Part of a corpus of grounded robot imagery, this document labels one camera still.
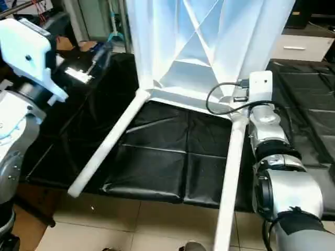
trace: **floor tile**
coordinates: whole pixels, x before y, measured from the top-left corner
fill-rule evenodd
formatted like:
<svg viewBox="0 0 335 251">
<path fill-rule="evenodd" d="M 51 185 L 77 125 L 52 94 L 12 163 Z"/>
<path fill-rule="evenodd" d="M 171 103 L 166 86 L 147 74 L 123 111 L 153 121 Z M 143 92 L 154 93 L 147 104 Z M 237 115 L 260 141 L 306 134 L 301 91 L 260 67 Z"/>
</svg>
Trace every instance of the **floor tile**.
<svg viewBox="0 0 335 251">
<path fill-rule="evenodd" d="M 263 220 L 254 213 L 236 212 L 237 231 L 240 247 L 265 250 L 262 239 Z M 275 250 L 274 235 L 271 236 L 271 247 Z"/>
<path fill-rule="evenodd" d="M 217 216 L 218 210 L 215 209 L 184 204 L 142 202 L 136 232 L 213 243 Z M 238 246 L 235 224 L 231 245 Z"/>
<path fill-rule="evenodd" d="M 36 251 L 130 251 L 132 233 L 97 227 L 57 223 L 47 228 Z"/>
<path fill-rule="evenodd" d="M 148 234 L 134 234 L 131 251 L 178 251 L 188 240 Z M 206 251 L 212 251 L 213 245 L 201 243 Z M 229 251 L 239 251 L 238 247 L 230 247 Z"/>
<path fill-rule="evenodd" d="M 261 249 L 251 249 L 251 248 L 244 248 L 244 247 L 240 248 L 240 251 L 257 251 L 257 250 L 261 250 Z"/>
<path fill-rule="evenodd" d="M 335 223 L 332 221 L 323 221 L 323 226 L 329 232 L 335 234 Z"/>
<path fill-rule="evenodd" d="M 20 237 L 20 251 L 35 250 L 47 227 L 19 206 L 14 205 L 14 210 L 16 219 L 12 233 Z"/>
<path fill-rule="evenodd" d="M 229 251 L 240 251 L 239 247 L 230 247 Z"/>
<path fill-rule="evenodd" d="M 65 195 L 54 219 L 57 222 L 134 231 L 140 202 L 137 200 L 81 194 L 74 199 Z"/>
</svg>

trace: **black plastic sheet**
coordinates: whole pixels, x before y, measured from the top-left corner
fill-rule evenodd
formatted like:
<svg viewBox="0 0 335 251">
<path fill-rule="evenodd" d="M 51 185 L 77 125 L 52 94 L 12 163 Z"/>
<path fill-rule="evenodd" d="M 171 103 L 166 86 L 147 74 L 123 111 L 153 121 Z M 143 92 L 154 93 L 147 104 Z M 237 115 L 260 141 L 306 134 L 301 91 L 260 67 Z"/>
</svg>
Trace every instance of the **black plastic sheet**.
<svg viewBox="0 0 335 251">
<path fill-rule="evenodd" d="M 274 73 L 273 99 L 288 108 L 295 146 L 321 186 L 324 217 L 334 220 L 335 73 L 328 66 L 283 62 L 272 62 L 269 69 Z M 55 107 L 52 118 L 47 118 L 38 140 L 26 154 L 24 180 L 67 188 L 133 99 L 136 89 L 133 57 L 114 56 L 112 66 L 87 98 L 69 101 L 75 113 L 70 122 L 64 123 L 62 132 L 51 130 L 48 119 L 64 121 L 64 106 Z M 282 125 L 286 130 L 284 118 Z M 86 191 L 218 208 L 230 130 L 228 120 L 148 102 L 103 161 Z M 240 211 L 252 211 L 253 163 L 246 137 L 236 198 L 236 209 Z"/>
</svg>

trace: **drawer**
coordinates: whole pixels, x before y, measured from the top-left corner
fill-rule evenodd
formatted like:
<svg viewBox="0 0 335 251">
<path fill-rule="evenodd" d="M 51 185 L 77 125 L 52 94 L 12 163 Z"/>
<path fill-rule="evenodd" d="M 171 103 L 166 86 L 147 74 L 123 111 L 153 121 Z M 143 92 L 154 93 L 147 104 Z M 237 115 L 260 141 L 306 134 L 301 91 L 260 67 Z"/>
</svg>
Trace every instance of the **drawer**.
<svg viewBox="0 0 335 251">
<path fill-rule="evenodd" d="M 320 62 L 333 41 L 334 38 L 281 35 L 271 58 Z"/>
</svg>

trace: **tiled floor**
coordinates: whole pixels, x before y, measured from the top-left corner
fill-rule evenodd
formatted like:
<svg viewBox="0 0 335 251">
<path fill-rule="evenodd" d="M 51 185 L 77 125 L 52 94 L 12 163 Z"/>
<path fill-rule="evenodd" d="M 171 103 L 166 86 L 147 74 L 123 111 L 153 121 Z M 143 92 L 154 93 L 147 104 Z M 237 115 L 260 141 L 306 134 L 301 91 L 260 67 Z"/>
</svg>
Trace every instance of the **tiled floor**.
<svg viewBox="0 0 335 251">
<path fill-rule="evenodd" d="M 64 197 L 37 251 L 178 251 L 187 241 L 213 247 L 218 210 L 83 194 Z M 230 251 L 265 250 L 262 221 L 235 213 Z M 326 222 L 335 233 L 335 224 Z"/>
</svg>

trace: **black mat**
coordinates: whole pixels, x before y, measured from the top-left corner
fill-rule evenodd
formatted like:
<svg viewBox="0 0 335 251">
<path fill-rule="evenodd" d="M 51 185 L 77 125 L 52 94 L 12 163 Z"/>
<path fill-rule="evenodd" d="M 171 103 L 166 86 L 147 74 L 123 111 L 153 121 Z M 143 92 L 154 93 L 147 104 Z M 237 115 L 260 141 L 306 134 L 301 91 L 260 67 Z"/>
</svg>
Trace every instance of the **black mat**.
<svg viewBox="0 0 335 251">
<path fill-rule="evenodd" d="M 274 73 L 274 100 L 289 108 L 296 148 L 321 186 L 324 217 L 335 220 L 335 73 L 327 66 L 291 63 L 271 63 L 269 69 Z M 51 121 L 63 116 L 66 108 L 53 108 L 53 117 L 47 118 L 38 141 L 26 154 L 23 181 L 67 188 L 130 103 L 136 88 L 133 57 L 115 56 L 90 95 L 77 100 L 76 113 L 61 133 L 55 133 Z M 217 208 L 230 130 L 228 120 L 148 102 L 86 191 Z M 253 163 L 246 138 L 236 199 L 240 211 L 252 210 Z"/>
</svg>

